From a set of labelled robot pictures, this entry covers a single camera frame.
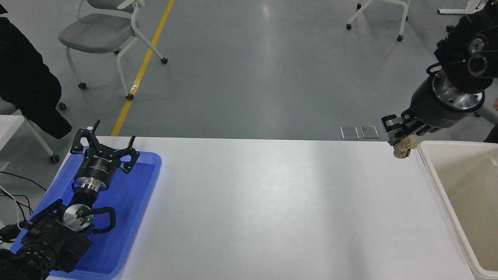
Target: gray chair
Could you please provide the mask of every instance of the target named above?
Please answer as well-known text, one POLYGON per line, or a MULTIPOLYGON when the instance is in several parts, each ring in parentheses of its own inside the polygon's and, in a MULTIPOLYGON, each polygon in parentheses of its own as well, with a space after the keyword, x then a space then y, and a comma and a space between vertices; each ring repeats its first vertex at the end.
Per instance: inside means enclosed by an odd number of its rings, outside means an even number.
POLYGON ((65 28, 60 32, 58 38, 61 43, 67 46, 66 58, 71 68, 71 72, 76 81, 76 85, 80 89, 85 89, 86 84, 81 82, 76 68, 74 67, 70 49, 76 49, 88 53, 111 53, 114 52, 117 57, 117 68, 123 86, 126 99, 132 100, 133 94, 129 93, 126 87, 125 76, 121 68, 121 58, 135 44, 138 39, 141 39, 152 51, 159 56, 162 64, 166 64, 168 59, 165 58, 145 36, 138 30, 138 22, 136 17, 142 6, 145 5, 143 0, 87 0, 94 8, 108 10, 122 10, 131 13, 131 18, 108 15, 103 13, 92 13, 85 17, 80 16, 81 6, 84 0, 78 0, 76 5, 77 22, 65 28), (133 40, 126 45, 122 50, 119 49, 128 39, 133 40))
MULTIPOLYGON (((57 107, 60 110, 65 110, 66 105, 64 103, 59 103, 57 107)), ((5 100, 0 99, 0 115, 12 115, 17 111, 17 106, 9 103, 5 100)), ((43 149, 47 152, 50 162, 51 163, 58 163, 59 162, 59 156, 54 154, 52 149, 48 146, 47 142, 43 140, 41 135, 36 131, 36 129, 33 127, 33 124, 28 120, 28 118, 24 117, 24 123, 29 127, 29 130, 34 134, 36 140, 40 143, 40 145, 43 147, 43 149)))

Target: white chair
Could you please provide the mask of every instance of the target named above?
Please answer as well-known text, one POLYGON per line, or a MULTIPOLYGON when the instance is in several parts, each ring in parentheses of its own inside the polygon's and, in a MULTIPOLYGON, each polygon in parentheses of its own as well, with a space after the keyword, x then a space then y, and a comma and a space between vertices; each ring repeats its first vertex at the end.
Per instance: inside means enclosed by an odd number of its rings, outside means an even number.
POLYGON ((438 9, 438 14, 470 14, 474 13, 481 3, 481 0, 468 0, 467 7, 465 9, 438 9))
MULTIPOLYGON (((64 103, 59 103, 57 107, 60 110, 65 110, 66 105, 64 103)), ((17 106, 9 103, 7 101, 4 101, 0 99, 0 115, 12 115, 14 114, 15 111, 17 111, 17 106)), ((34 134, 36 140, 40 143, 40 145, 43 147, 43 149, 47 152, 49 155, 49 159, 51 163, 58 163, 59 162, 59 156, 56 155, 52 149, 48 146, 47 142, 43 140, 43 138, 40 136, 40 134, 36 131, 36 129, 33 127, 33 124, 28 120, 28 118, 24 117, 24 123, 29 127, 29 130, 34 134)))
POLYGON ((121 68, 121 58, 141 39, 154 53, 159 56, 162 64, 166 64, 168 59, 165 58, 145 36, 138 30, 136 17, 140 8, 145 5, 143 0, 87 0, 94 8, 121 10, 131 13, 131 18, 108 15, 103 13, 92 13, 85 17, 80 16, 81 6, 84 0, 78 0, 76 4, 77 22, 65 28, 60 32, 58 38, 61 43, 66 45, 66 58, 71 68, 71 73, 80 89, 85 89, 86 84, 80 80, 76 68, 74 67, 70 49, 76 49, 88 53, 111 53, 117 54, 117 68, 121 79, 124 95, 128 100, 133 99, 133 94, 129 93, 126 87, 125 76, 121 68), (119 49, 128 39, 133 40, 122 50, 119 49))
MULTIPOLYGON (((360 13, 362 13, 370 5, 370 3, 372 3, 372 1, 373 0, 368 0, 363 5, 361 3, 357 4, 356 8, 358 9, 358 11, 355 12, 355 14, 353 14, 353 16, 350 19, 348 19, 348 22, 346 23, 346 29, 348 30, 351 29, 353 20, 355 20, 355 18, 357 18, 360 15, 360 13)), ((401 25, 399 26, 399 35, 397 38, 398 41, 402 41, 404 24, 405 21, 408 20, 408 17, 406 15, 408 14, 408 8, 410 7, 410 0, 407 0, 406 2, 400 0, 382 0, 382 1, 397 4, 403 7, 403 15, 401 17, 401 25)))

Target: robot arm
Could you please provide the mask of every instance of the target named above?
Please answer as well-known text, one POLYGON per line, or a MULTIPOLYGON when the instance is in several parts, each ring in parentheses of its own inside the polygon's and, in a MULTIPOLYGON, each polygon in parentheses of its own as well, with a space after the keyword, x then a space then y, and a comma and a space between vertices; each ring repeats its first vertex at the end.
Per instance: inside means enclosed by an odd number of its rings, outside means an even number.
POLYGON ((93 208, 100 191, 105 191, 117 168, 129 173, 139 153, 132 147, 134 136, 128 147, 116 150, 100 144, 95 137, 99 121, 92 128, 78 130, 71 153, 82 154, 84 159, 76 172, 73 183, 74 195, 67 206, 57 199, 34 215, 24 226, 28 231, 21 239, 23 246, 14 254, 0 250, 0 280, 44 280, 53 270, 71 272, 92 245, 90 234, 103 234, 116 224, 116 213, 111 207, 93 208), (81 145, 81 138, 89 143, 88 149, 81 145), (127 163, 121 158, 130 155, 127 163), (109 214, 110 224, 104 229, 95 229, 94 215, 109 214))
POLYGON ((447 27, 437 43, 438 63, 412 96, 400 117, 383 117, 387 141, 395 146, 410 135, 422 136, 456 124, 484 103, 484 89, 498 77, 498 1, 447 27), (432 71, 441 66, 441 70, 432 71))

